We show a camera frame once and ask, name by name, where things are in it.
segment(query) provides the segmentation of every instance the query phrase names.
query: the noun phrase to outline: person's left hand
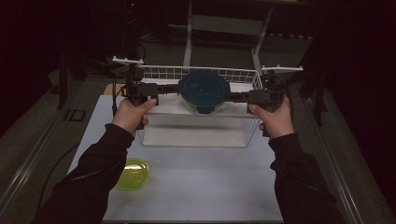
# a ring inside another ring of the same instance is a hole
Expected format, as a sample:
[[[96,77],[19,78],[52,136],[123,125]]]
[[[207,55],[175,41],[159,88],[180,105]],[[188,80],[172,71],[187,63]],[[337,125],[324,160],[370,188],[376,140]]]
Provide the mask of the person's left hand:
[[[121,101],[119,109],[117,110],[117,113],[111,123],[121,127],[131,135],[135,136],[135,129],[141,120],[144,125],[149,124],[147,112],[149,112],[156,103],[156,99],[151,99],[142,105],[134,106],[128,99],[124,99]]]

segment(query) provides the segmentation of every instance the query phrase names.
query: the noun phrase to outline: white wire basket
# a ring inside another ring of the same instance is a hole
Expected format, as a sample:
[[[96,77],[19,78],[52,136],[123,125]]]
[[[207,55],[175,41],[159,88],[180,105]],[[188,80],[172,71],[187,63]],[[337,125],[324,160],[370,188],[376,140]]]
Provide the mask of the white wire basket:
[[[231,91],[262,89],[256,70],[140,65],[143,82],[176,84],[197,70],[210,71],[230,83]],[[169,147],[247,147],[260,120],[247,112],[246,103],[226,102],[218,113],[199,116],[189,112],[176,93],[159,95],[160,105],[149,112],[149,125],[138,132],[144,146]]]

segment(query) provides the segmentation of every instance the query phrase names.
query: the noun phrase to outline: hand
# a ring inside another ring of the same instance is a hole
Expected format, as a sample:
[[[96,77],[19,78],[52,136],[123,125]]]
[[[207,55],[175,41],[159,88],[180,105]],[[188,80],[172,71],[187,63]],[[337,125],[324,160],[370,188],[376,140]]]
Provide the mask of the hand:
[[[134,106],[128,99],[124,99],[121,101],[120,107],[111,123],[121,127],[131,135],[135,136],[135,129],[141,120],[144,125],[149,124],[147,112],[149,112],[156,103],[156,99],[151,99],[142,105]]]
[[[274,113],[268,112],[257,105],[248,105],[248,107],[254,115],[257,115],[263,121],[259,126],[260,130],[265,128],[271,138],[294,133],[290,116],[290,101],[287,96],[284,97],[282,104]]]

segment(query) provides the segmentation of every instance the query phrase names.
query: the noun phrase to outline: yellow bowl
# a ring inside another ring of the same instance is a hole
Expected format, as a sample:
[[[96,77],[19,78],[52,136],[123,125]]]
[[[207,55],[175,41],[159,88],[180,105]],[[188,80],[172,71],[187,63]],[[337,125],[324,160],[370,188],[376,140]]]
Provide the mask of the yellow bowl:
[[[149,163],[138,158],[127,159],[117,182],[120,189],[139,189],[149,178]]]

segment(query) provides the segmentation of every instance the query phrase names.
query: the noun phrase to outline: person's right arm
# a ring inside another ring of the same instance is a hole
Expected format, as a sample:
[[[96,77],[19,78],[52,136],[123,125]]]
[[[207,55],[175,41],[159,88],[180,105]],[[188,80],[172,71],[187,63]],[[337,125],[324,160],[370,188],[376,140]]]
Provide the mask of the person's right arm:
[[[276,172],[276,199],[285,223],[346,223],[328,192],[316,158],[301,148],[292,126],[289,99],[285,96],[274,113],[256,105],[249,108],[262,119],[260,129],[266,128],[271,137],[269,145],[276,156],[271,164]]]

